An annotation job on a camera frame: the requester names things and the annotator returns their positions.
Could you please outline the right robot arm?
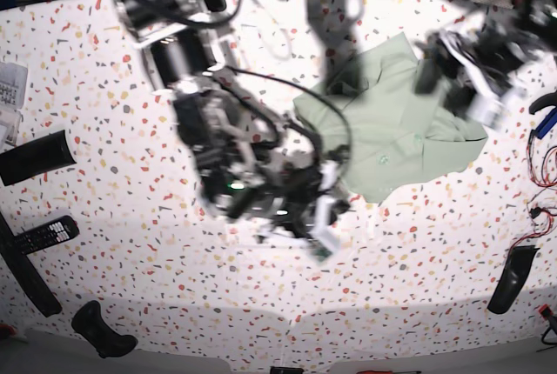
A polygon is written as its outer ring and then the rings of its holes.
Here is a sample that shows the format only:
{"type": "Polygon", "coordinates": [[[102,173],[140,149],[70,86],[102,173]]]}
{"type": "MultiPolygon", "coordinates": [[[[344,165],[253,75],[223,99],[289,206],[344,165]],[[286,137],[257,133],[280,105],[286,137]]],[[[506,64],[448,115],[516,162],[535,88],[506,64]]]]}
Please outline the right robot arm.
{"type": "Polygon", "coordinates": [[[264,220],[260,239],[332,239],[348,209],[339,187],[350,143],[326,149],[320,134],[224,82],[211,41],[238,14],[226,0],[115,0],[157,87],[168,90],[178,134],[191,150],[209,212],[264,220]]]}

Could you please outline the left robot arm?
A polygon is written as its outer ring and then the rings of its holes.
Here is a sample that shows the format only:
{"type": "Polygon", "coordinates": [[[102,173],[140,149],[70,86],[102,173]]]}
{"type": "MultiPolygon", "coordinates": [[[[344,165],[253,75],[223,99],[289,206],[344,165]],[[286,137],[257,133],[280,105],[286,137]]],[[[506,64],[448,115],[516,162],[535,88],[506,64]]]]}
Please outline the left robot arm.
{"type": "Polygon", "coordinates": [[[422,48],[428,59],[414,81],[419,95],[449,84],[455,115],[494,127],[525,91],[512,78],[523,65],[556,51],[556,0],[511,0],[512,10],[488,15],[477,31],[440,29],[422,48]]]}

